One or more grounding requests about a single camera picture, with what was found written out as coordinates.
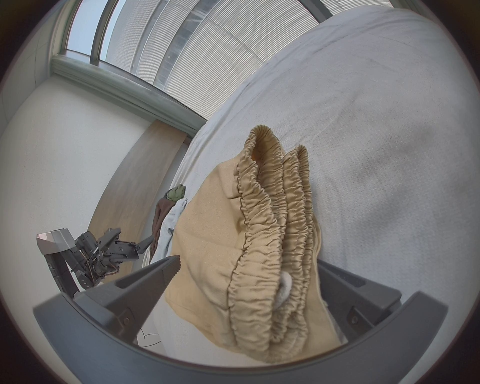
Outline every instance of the white bed sheet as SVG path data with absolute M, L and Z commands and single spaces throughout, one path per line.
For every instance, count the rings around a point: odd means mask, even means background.
M 257 124 L 309 151 L 320 257 L 449 306 L 403 383 L 454 338 L 480 290 L 480 95 L 442 30 L 410 12 L 358 7 L 299 37 L 252 75 L 201 128 L 172 186 L 191 199 Z M 156 326 L 171 357 L 229 365 L 163 300 Z M 241 359 L 235 365 L 254 364 Z

